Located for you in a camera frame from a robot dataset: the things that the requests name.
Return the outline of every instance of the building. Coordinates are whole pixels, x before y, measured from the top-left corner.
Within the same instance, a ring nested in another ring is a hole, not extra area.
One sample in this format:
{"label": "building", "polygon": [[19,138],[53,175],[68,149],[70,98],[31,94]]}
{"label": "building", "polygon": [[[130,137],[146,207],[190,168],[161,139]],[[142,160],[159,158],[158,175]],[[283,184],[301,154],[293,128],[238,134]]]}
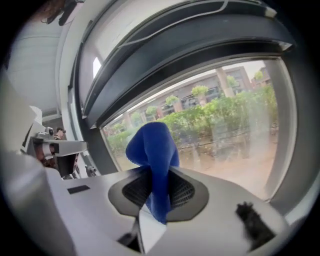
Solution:
{"label": "building", "polygon": [[251,79],[252,87],[257,89],[264,87],[266,85],[271,85],[272,81],[267,71],[267,68],[264,66],[259,70],[262,73],[262,78],[256,79],[255,77]]}
{"label": "building", "polygon": [[[250,83],[247,72],[243,66],[225,69],[224,72],[226,76],[233,77],[237,83],[232,87],[234,94],[238,94],[242,91],[251,91],[253,89],[252,83]],[[192,94],[192,89],[196,86],[206,86],[208,92],[205,95],[195,97]],[[110,135],[114,132],[122,132],[125,129],[137,127],[141,124],[163,118],[171,113],[200,105],[203,102],[204,104],[208,103],[220,97],[221,93],[223,93],[223,90],[217,73],[213,72],[206,74],[180,84],[170,90],[166,90],[150,101],[140,104],[136,108],[130,109],[130,111],[126,111],[111,121],[106,126],[105,132]],[[173,104],[167,104],[166,99],[171,95],[175,96],[177,101]],[[150,106],[156,107],[155,115],[147,114],[147,109]],[[116,130],[112,129],[116,124],[121,124],[121,126],[117,125]]]}

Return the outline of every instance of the rectangular black slot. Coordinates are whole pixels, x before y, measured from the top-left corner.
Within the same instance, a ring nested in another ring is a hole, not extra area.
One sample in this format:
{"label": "rectangular black slot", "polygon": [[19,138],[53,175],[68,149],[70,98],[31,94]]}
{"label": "rectangular black slot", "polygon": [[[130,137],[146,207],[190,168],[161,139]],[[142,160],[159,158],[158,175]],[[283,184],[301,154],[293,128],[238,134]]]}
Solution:
{"label": "rectangular black slot", "polygon": [[90,187],[88,187],[87,185],[82,185],[82,186],[71,187],[71,188],[68,188],[67,190],[68,190],[69,194],[72,195],[72,194],[86,191],[89,189],[90,189]]}

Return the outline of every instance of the black fuzzy object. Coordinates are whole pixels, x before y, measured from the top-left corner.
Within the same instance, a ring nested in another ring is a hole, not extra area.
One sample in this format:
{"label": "black fuzzy object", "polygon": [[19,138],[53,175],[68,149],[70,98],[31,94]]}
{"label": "black fuzzy object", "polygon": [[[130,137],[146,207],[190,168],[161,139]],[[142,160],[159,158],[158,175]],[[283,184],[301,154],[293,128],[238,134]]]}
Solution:
{"label": "black fuzzy object", "polygon": [[243,204],[238,204],[235,212],[243,221],[245,229],[252,239],[251,251],[276,236],[261,220],[260,215],[253,209],[252,203],[243,202]]}

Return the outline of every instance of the person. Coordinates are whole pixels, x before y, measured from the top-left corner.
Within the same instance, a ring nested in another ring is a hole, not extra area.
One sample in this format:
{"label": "person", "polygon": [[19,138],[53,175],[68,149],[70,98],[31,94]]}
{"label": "person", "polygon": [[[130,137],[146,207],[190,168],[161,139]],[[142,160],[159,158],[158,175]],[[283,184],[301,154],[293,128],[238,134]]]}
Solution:
{"label": "person", "polygon": [[58,128],[56,129],[56,134],[55,134],[55,136],[54,136],[54,139],[55,139],[55,140],[63,140],[65,133],[66,133],[66,130],[65,130],[65,129],[63,129],[63,128],[61,128],[61,127],[58,127]]}

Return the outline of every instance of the blue cloth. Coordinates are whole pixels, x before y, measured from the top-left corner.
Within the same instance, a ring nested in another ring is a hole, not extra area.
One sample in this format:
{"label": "blue cloth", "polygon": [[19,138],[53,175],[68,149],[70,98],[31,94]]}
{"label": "blue cloth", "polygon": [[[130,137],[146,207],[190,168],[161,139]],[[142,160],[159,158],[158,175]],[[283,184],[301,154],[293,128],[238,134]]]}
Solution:
{"label": "blue cloth", "polygon": [[151,167],[152,191],[145,204],[154,218],[165,224],[167,213],[171,210],[169,166],[179,166],[178,149],[168,127],[162,122],[145,124],[133,136],[125,154],[134,164]]}

